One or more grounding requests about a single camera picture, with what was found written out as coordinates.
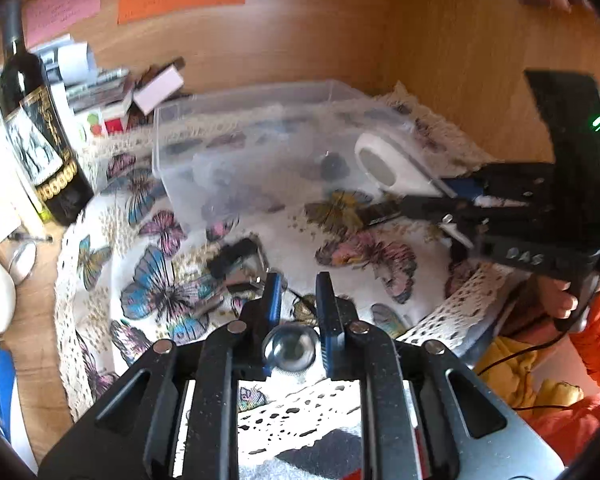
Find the person's right hand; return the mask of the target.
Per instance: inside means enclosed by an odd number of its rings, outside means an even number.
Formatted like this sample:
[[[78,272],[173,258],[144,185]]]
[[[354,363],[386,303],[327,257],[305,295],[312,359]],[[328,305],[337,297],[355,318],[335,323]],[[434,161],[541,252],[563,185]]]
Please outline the person's right hand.
[[[535,278],[535,289],[539,303],[552,318],[565,320],[576,310],[578,300],[568,292],[569,287],[569,282],[554,280],[554,278],[547,278],[546,276]]]

